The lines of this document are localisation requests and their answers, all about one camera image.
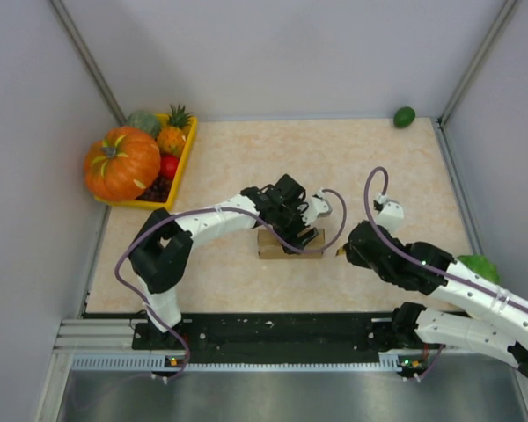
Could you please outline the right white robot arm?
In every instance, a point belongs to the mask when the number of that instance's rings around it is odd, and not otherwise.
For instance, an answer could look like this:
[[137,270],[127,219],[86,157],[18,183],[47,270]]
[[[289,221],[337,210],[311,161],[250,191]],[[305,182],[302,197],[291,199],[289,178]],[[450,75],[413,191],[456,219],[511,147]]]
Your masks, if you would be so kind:
[[502,361],[528,378],[528,301],[472,271],[432,244],[403,244],[381,226],[360,222],[340,254],[384,282],[448,302],[452,315],[405,302],[387,325],[390,346],[445,345]]

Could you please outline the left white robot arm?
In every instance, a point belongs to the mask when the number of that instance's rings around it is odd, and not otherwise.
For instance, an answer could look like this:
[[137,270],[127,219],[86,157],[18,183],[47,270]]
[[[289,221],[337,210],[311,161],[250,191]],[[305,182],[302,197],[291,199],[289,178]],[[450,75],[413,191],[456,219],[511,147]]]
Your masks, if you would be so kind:
[[308,197],[291,176],[275,184],[251,186],[209,209],[185,213],[157,228],[129,254],[148,301],[151,337],[161,347],[175,347],[182,336],[177,285],[196,248],[235,231],[258,228],[264,221],[292,248],[302,250],[318,234],[312,224],[332,209],[322,192]]

